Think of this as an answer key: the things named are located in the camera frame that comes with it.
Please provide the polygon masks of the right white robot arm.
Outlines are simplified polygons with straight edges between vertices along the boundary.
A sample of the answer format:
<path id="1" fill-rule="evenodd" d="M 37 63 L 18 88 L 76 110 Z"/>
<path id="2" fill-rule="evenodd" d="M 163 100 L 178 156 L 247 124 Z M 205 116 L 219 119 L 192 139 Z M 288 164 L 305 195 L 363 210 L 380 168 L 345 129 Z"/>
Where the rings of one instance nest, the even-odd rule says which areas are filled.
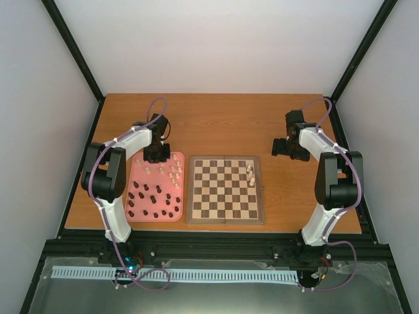
<path id="1" fill-rule="evenodd" d="M 362 199 L 363 157 L 340 147 L 315 123 L 308 123 L 301 110 L 285 115 L 287 137 L 273 141 L 272 155 L 308 162 L 318 170 L 314 186 L 316 207 L 307 225 L 294 240 L 293 260 L 300 266 L 321 264 L 329 235 L 338 220 Z"/>

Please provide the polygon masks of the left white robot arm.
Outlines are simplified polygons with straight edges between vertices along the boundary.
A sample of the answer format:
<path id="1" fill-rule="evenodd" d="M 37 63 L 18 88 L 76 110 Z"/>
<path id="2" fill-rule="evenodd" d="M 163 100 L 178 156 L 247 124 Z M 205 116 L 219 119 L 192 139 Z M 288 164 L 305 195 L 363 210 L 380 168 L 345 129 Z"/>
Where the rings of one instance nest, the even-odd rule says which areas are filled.
<path id="1" fill-rule="evenodd" d="M 127 241 L 132 231 L 124 213 L 122 194 L 126 188 L 126 162 L 138 151 L 150 164 L 170 158 L 164 134 L 169 125 L 163 114 L 154 114 L 147 123 L 138 122 L 127 132 L 105 143 L 88 145 L 82 167 L 81 186 L 100 211 L 105 237 L 117 243 L 113 255 L 122 263 L 131 262 L 136 246 Z"/>

